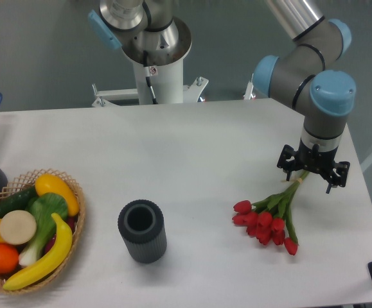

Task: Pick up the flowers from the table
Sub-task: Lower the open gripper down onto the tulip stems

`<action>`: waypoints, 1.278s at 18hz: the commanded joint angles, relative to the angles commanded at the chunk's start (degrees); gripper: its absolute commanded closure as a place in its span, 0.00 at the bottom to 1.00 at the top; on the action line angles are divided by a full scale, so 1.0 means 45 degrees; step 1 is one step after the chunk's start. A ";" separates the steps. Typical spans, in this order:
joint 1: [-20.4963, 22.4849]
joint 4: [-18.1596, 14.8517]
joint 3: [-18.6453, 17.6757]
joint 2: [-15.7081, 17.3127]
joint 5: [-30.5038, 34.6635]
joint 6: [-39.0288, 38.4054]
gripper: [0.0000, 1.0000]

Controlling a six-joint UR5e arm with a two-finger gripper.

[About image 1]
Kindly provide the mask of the silver second robot arm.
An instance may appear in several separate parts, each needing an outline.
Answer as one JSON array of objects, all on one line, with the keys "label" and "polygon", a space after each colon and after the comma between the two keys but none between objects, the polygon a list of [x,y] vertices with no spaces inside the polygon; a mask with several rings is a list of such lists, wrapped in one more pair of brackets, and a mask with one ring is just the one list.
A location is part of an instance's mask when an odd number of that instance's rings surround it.
[{"label": "silver second robot arm", "polygon": [[87,17],[92,30],[109,49],[128,44],[142,31],[160,32],[173,20],[172,1],[100,1]]}]

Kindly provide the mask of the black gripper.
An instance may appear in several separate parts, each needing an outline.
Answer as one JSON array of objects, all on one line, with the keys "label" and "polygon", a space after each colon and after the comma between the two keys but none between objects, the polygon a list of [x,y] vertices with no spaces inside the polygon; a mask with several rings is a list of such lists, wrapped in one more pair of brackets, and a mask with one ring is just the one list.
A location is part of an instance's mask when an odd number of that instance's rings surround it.
[{"label": "black gripper", "polygon": [[299,144],[297,150],[288,144],[284,145],[278,159],[277,167],[286,174],[286,181],[289,181],[294,171],[304,169],[311,173],[320,174],[328,183],[326,194],[332,188],[345,187],[350,163],[348,161],[335,162],[335,155],[338,148],[331,151],[319,151],[315,144],[312,149]]}]

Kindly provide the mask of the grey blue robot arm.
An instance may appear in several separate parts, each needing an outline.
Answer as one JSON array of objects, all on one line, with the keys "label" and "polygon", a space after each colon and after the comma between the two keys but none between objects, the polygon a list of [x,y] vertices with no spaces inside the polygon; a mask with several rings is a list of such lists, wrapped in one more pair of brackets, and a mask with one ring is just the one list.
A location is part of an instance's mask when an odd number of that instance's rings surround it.
[{"label": "grey blue robot arm", "polygon": [[314,1],[267,5],[296,46],[283,58],[264,57],[254,70],[254,88],[304,116],[298,149],[284,146],[277,167],[287,175],[301,169],[318,174],[329,189],[345,187],[350,163],[335,156],[357,86],[349,74],[329,66],[348,50],[351,31],[327,19]]}]

